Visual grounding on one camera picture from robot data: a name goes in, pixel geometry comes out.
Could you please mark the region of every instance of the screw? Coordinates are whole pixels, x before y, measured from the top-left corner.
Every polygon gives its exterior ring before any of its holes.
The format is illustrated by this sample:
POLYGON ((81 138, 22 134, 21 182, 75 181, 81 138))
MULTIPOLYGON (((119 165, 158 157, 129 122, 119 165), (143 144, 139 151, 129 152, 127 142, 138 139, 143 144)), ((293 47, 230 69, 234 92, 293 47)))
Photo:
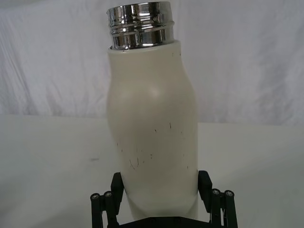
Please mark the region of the screw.
POLYGON ((212 192, 213 192, 213 194, 215 194, 215 195, 219 195, 219 190, 217 190, 217 189, 214 189, 212 192))
POLYGON ((111 192, 107 192, 107 193, 105 194, 105 196, 106 196, 106 197, 110 197, 110 196, 112 196, 112 193, 111 193, 111 192))
POLYGON ((233 192, 231 192, 231 191, 226 191, 226 195, 228 195, 228 196, 233 196, 233 192))
POLYGON ((92 199, 95 200, 95 199, 97 199, 98 197, 99 197, 99 195, 98 195, 98 194, 95 194, 95 195, 92 196, 92 199))

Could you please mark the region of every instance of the black clamp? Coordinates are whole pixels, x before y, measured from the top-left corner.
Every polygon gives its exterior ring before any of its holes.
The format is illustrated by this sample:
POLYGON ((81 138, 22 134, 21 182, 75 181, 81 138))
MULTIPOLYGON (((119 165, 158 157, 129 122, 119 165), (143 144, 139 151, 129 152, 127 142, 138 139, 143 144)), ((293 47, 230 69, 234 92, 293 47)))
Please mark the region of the black clamp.
POLYGON ((213 189, 206 171, 199 171, 198 189, 206 211, 210 213, 209 222, 183 217, 151 217, 119 225, 116 215, 122 202, 124 184, 120 173, 117 172, 112 179, 111 191, 105 192, 104 195, 91 195, 92 228, 103 228, 103 211, 107 213, 108 228, 238 228, 232 191, 220 192, 213 189))

